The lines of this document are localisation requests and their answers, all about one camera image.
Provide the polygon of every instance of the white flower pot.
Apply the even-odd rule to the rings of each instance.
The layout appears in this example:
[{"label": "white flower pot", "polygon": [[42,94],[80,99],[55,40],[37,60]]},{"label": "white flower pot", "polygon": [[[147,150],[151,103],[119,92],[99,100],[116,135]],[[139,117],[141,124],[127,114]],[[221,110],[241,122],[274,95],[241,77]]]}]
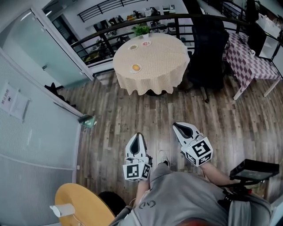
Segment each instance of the white flower pot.
[{"label": "white flower pot", "polygon": [[143,34],[142,37],[143,37],[144,39],[149,39],[149,33]]}]

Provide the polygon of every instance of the yellow wooden tabletop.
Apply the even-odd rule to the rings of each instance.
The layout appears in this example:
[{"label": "yellow wooden tabletop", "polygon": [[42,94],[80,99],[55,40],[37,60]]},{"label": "yellow wooden tabletop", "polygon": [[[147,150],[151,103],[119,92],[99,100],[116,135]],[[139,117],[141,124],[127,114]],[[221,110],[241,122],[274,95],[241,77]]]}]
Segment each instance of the yellow wooden tabletop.
[{"label": "yellow wooden tabletop", "polygon": [[[56,192],[55,205],[71,203],[75,217],[85,226],[108,226],[115,218],[108,206],[94,193],[78,184],[64,184]],[[72,216],[59,218],[62,226],[78,226]]]}]

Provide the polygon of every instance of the gray shirt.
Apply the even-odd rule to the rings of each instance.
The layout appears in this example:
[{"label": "gray shirt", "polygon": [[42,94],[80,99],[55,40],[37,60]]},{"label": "gray shirt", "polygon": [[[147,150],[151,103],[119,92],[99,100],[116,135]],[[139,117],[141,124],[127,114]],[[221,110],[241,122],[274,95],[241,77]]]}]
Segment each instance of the gray shirt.
[{"label": "gray shirt", "polygon": [[175,226],[188,218],[199,218],[225,226],[228,212],[217,201],[223,190],[192,173],[173,172],[151,183],[152,189],[130,212],[124,209],[111,226]]}]

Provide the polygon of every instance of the rectangular table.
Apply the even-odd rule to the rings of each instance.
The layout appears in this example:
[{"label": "rectangular table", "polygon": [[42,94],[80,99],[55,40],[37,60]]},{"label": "rectangular table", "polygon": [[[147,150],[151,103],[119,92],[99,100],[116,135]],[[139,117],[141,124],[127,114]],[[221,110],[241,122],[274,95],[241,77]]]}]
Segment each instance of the rectangular table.
[{"label": "rectangular table", "polygon": [[275,82],[265,92],[266,97],[270,91],[282,79],[279,73],[272,70],[272,63],[269,60],[251,56],[249,54],[249,46],[247,44],[248,36],[246,34],[229,33],[228,45],[225,54],[227,62],[230,64],[236,78],[239,80],[241,87],[234,96],[237,100],[245,91],[253,79],[274,79]]}]

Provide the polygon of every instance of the white shoe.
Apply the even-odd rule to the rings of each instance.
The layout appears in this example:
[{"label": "white shoe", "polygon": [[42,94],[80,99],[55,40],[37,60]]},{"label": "white shoe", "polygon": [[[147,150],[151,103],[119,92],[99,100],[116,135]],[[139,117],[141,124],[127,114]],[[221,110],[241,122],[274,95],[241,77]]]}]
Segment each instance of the white shoe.
[{"label": "white shoe", "polygon": [[157,166],[159,163],[164,163],[164,162],[168,162],[168,167],[169,167],[169,160],[167,158],[167,154],[164,150],[160,150],[158,153],[157,153]]}]

